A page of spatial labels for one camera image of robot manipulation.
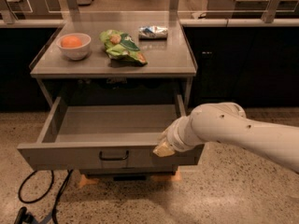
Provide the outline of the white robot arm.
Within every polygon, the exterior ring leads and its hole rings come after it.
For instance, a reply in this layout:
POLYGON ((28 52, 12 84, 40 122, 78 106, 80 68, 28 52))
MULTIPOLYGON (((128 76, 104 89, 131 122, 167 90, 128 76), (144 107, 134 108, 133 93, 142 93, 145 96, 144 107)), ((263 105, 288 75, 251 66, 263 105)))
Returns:
POLYGON ((236 103, 197 106, 166 128, 153 153, 172 156, 207 142, 242 147, 299 172, 299 128, 248 119, 236 103))

